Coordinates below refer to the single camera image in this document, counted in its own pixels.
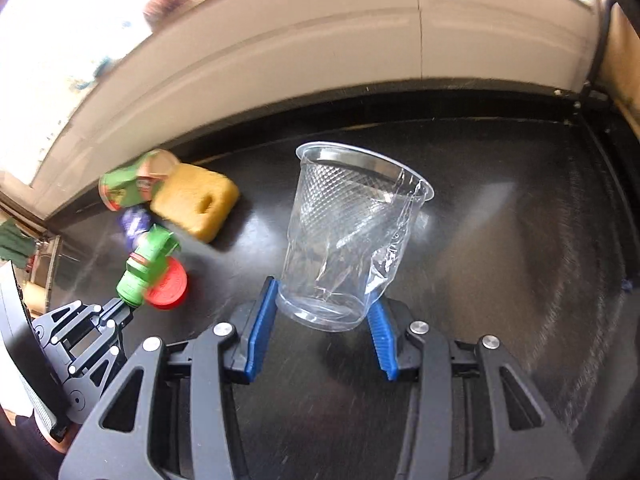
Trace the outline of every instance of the screw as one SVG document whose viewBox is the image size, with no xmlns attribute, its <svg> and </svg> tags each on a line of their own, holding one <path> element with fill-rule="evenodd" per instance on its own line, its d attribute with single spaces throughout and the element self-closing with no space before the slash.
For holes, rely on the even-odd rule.
<svg viewBox="0 0 640 480">
<path fill-rule="evenodd" d="M 409 325 L 409 330 L 414 334 L 422 335 L 429 331 L 429 325 L 424 321 L 414 321 Z"/>
<path fill-rule="evenodd" d="M 224 337 L 234 331 L 234 326 L 231 323 L 218 323 L 213 327 L 213 333 L 217 336 Z"/>
<path fill-rule="evenodd" d="M 147 337 L 145 341 L 142 343 L 142 348 L 147 352 L 153 352 L 160 348 L 162 341 L 159 337 Z"/>
<path fill-rule="evenodd" d="M 500 340 L 495 335 L 486 335 L 482 338 L 482 345 L 489 350 L 495 350 L 500 346 Z"/>
</svg>

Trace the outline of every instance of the red bottle cap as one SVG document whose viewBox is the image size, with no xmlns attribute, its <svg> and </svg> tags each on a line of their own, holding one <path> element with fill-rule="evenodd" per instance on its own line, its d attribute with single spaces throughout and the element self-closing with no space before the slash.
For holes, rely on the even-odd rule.
<svg viewBox="0 0 640 480">
<path fill-rule="evenodd" d="M 169 256 L 167 270 L 154 286 L 145 293 L 148 304 L 161 310 L 171 310 L 180 305 L 187 295 L 187 273 L 178 260 Z"/>
</svg>

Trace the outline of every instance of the sponge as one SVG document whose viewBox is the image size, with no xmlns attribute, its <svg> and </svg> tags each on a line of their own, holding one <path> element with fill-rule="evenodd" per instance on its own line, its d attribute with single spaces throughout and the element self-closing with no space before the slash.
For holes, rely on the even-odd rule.
<svg viewBox="0 0 640 480">
<path fill-rule="evenodd" d="M 179 164 L 151 202 L 151 210 L 198 240 L 216 237 L 240 192 L 226 176 Z"/>
</svg>

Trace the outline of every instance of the scratched surface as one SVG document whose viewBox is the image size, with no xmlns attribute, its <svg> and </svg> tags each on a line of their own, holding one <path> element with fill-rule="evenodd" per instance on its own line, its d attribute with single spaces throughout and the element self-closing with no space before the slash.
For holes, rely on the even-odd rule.
<svg viewBox="0 0 640 480">
<path fill-rule="evenodd" d="M 497 335 L 590 466 L 636 378 L 635 362 L 618 369 L 635 358 L 638 308 L 621 289 L 611 184 L 579 136 L 556 123 L 414 121 L 223 156 L 207 167 L 231 177 L 241 201 L 210 246 L 180 234 L 188 302 L 172 312 L 142 307 L 125 330 L 127 354 L 150 335 L 195 336 L 254 299 L 265 276 L 282 268 L 295 147 L 313 139 L 356 144 L 411 166 L 436 193 L 388 296 L 451 337 Z M 105 302 L 126 259 L 116 215 L 97 214 L 64 234 L 93 249 L 81 266 L 61 266 L 53 304 Z M 407 387 L 378 370 L 366 325 L 326 334 L 277 317 L 262 374 L 236 388 L 252 478 L 392 478 L 407 400 Z"/>
</svg>

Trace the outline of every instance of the clear plastic cup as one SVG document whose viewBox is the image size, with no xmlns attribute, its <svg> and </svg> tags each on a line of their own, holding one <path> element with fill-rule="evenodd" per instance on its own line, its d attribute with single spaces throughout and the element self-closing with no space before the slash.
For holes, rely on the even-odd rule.
<svg viewBox="0 0 640 480">
<path fill-rule="evenodd" d="M 395 277 L 433 189 L 405 165 L 355 146 L 308 142 L 296 155 L 300 179 L 276 303 L 306 326 L 350 330 Z"/>
</svg>

